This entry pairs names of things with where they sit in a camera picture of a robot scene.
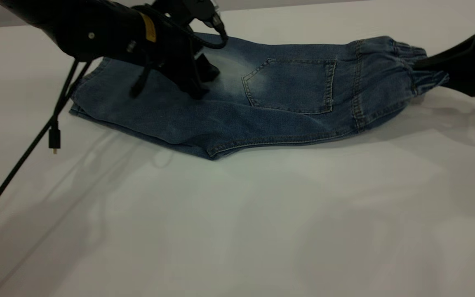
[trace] white table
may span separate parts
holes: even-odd
[[[435,54],[475,33],[475,0],[223,17],[256,42],[386,34]],[[0,182],[70,63],[41,31],[0,28]],[[0,201],[1,297],[475,297],[475,98],[439,88],[360,137],[219,162],[60,123],[63,149],[43,141]]]

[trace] blue denim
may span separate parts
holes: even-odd
[[[207,84],[202,100],[157,71],[132,99],[141,67],[104,59],[78,87],[71,113],[215,160],[247,147],[352,137],[448,80],[444,72],[414,71],[426,52],[386,36],[348,45],[259,45],[232,38],[225,49],[204,52],[221,74]]]

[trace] seam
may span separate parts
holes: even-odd
[[[364,112],[360,107],[360,81],[362,79],[362,42],[363,40],[357,41],[355,45],[355,55],[357,57],[357,65],[355,69],[355,81],[353,84],[353,99],[352,99],[352,108],[353,108],[353,117],[355,118],[355,123],[359,132],[362,131],[363,124],[361,123],[362,118],[364,117]]]
[[[336,66],[338,64],[338,59],[335,58],[335,63],[333,64],[332,70],[330,70],[330,76],[331,76],[331,83],[329,84],[329,90],[326,92],[326,95],[329,94],[329,112],[333,110],[333,83],[335,81],[335,73],[336,73]]]
[[[408,103],[409,103],[409,99],[403,100],[403,101],[400,101],[398,103],[395,103],[394,105],[388,106],[388,107],[382,109],[381,111],[378,111],[376,113],[373,113],[373,114],[369,115],[367,118],[369,118],[370,120],[368,120],[367,123],[365,123],[364,126],[368,126],[369,124],[375,122],[376,120],[379,120],[380,118],[382,118],[384,116],[387,116],[390,113],[394,113],[394,112],[398,111],[399,109],[402,109],[402,108],[406,107],[408,105]]]
[[[215,156],[216,154],[229,151],[229,150],[234,150],[234,149],[239,149],[241,147],[249,147],[249,146],[255,146],[255,145],[276,145],[276,144],[304,144],[304,143],[315,143],[318,141],[324,141],[328,139],[335,139],[339,137],[344,137],[348,134],[351,134],[354,132],[353,129],[350,130],[345,130],[342,132],[329,132],[329,133],[313,133],[313,134],[307,134],[307,135],[294,135],[294,136],[286,136],[286,137],[264,137],[264,138],[252,138],[252,139],[240,139],[236,141],[230,141],[224,144],[217,145],[213,147],[212,149],[208,150],[207,153],[209,154],[210,157]],[[319,137],[320,135],[323,135],[323,137],[318,138],[318,139],[308,139],[308,140],[290,140],[290,139],[302,139],[302,138],[307,138],[307,137]]]
[[[326,90],[324,91],[324,109],[317,110],[317,111],[309,111],[309,110],[301,110],[301,109],[294,109],[294,108],[283,108],[283,107],[271,107],[271,106],[261,106],[261,104],[254,99],[252,96],[252,92],[249,86],[249,80],[252,79],[255,75],[257,75],[263,68],[269,66],[272,62],[285,62],[285,63],[299,63],[299,64],[323,64],[326,66],[326,81],[325,87]],[[307,115],[320,115],[323,113],[330,113],[332,111],[332,86],[333,86],[333,79],[335,77],[335,71],[337,66],[338,60],[337,59],[329,59],[329,60],[305,60],[305,59],[267,59],[262,65],[258,66],[258,68],[254,69],[248,75],[245,75],[241,78],[243,82],[243,87],[245,88],[245,94],[247,95],[247,99],[252,107],[257,108],[266,108],[266,109],[277,109],[280,111],[290,111],[294,113],[303,113]]]

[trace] jeans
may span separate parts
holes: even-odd
[[[202,100],[157,71],[133,99],[129,91],[141,67],[104,59],[77,88],[71,113],[216,160],[247,147],[355,136],[448,80],[444,72],[414,71],[426,52],[386,36],[348,45],[259,45],[231,38],[225,49],[204,53],[221,74],[207,83],[210,92]]]

